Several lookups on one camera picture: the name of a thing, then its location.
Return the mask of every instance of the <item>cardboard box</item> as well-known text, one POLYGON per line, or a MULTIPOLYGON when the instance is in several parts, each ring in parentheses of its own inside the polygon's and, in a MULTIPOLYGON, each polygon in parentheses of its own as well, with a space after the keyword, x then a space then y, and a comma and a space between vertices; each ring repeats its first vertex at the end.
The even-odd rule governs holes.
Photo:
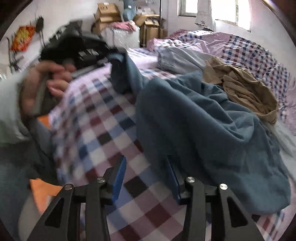
POLYGON ((121 22, 120 11, 114 3, 98 3, 98 11, 94 14, 96 20, 93 33, 100 34, 112 22, 121 22))
POLYGON ((160 30, 160 37, 158 36, 158 28, 155 27, 148 27, 146 30, 146 43, 151 39, 163 39, 166 37, 166 30, 164 28, 161 28, 160 30))
POLYGON ((98 11, 95 18, 98 19, 103 16, 120 16, 120 11, 114 3, 98 3, 98 11))
POLYGON ((165 38, 166 30, 162 27, 158 36, 159 15, 136 15, 133 21, 140 27, 140 44, 145 47, 146 43, 153 38, 165 38))
POLYGON ((133 19, 136 25, 141 27, 147 18, 157 18, 159 19, 159 15, 157 14, 148 14, 148 15, 136 15, 133 19))

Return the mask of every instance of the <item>orange cloth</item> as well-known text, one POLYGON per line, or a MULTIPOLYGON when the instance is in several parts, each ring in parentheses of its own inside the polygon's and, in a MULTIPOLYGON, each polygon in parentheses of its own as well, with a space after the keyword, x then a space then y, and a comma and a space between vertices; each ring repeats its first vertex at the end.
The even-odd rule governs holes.
POLYGON ((48 129, 50 129, 48 115, 40 116, 37 119, 40 120, 48 129))
POLYGON ((35 204, 41 214, 47 209, 52 196, 56 196, 62 189, 61 186, 54 186, 41 179, 30 179, 31 189, 35 204))

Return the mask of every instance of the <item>screw head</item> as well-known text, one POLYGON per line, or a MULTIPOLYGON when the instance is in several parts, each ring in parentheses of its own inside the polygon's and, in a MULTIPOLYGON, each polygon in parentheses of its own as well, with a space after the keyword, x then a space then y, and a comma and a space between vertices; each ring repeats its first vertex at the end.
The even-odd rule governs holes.
POLYGON ((73 188, 73 185, 72 184, 66 184, 65 185, 65 190, 66 191, 69 191, 69 190, 71 190, 73 188))
POLYGON ((226 190, 228 188, 228 186, 226 184, 224 184, 224 183, 220 184, 219 187, 222 190, 226 190))
POLYGON ((193 182, 195 182, 195 178, 194 177, 187 177, 186 182, 193 183, 193 182))
POLYGON ((97 183, 104 183, 106 180, 103 177, 98 177, 96 181, 97 183))

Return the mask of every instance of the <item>white curtain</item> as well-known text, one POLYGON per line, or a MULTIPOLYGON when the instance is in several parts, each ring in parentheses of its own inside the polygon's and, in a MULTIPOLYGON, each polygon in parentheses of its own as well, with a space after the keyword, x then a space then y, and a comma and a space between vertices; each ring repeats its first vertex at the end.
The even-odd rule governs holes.
POLYGON ((195 24, 214 31, 211 0, 198 0, 195 24))

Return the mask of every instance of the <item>white bag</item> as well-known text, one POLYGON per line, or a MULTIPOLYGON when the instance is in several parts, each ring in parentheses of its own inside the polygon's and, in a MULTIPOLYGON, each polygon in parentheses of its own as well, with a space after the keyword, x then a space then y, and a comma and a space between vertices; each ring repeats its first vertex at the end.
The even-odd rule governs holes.
POLYGON ((117 28, 105 28, 101 32, 102 37, 110 47, 139 48, 140 28, 136 31, 125 31, 117 28))

